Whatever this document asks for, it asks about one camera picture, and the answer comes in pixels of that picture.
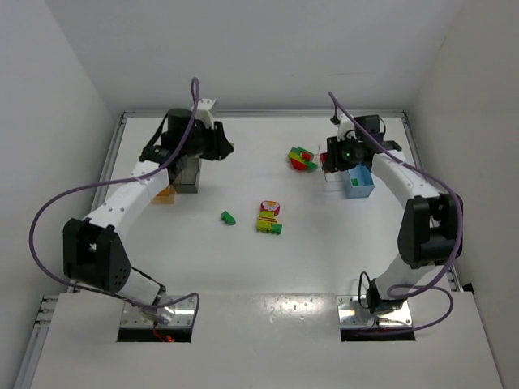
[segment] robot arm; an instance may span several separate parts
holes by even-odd
[[[173,183],[188,157],[222,160],[234,150],[225,137],[222,123],[213,120],[213,106],[214,100],[199,102],[191,133],[167,169],[121,185],[98,209],[82,220],[70,219],[65,224],[63,266],[70,279],[143,305],[161,301],[165,287],[131,266],[122,241],[152,199]],[[187,109],[168,111],[144,147],[130,177],[151,173],[171,157],[190,116],[191,111]],[[163,132],[166,120],[168,129]]]
[[[377,115],[355,120],[390,153],[405,160],[397,143],[384,141]],[[344,120],[338,120],[335,124],[339,132],[345,126]],[[380,153],[359,130],[355,132],[355,138],[341,134],[327,139],[328,154],[323,169],[334,172],[364,164],[387,185],[404,208],[398,234],[398,255],[383,274],[371,281],[367,290],[369,310],[372,314],[379,314],[395,310],[404,301],[390,297],[390,287],[409,285],[408,289],[398,289],[401,294],[407,293],[435,266],[445,264],[456,239],[457,213],[450,195],[440,193],[423,177]],[[431,226],[431,218],[439,225]]]

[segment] blue bin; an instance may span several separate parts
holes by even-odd
[[[364,165],[357,165],[345,172],[346,197],[361,199],[370,197],[375,188],[370,171]]]

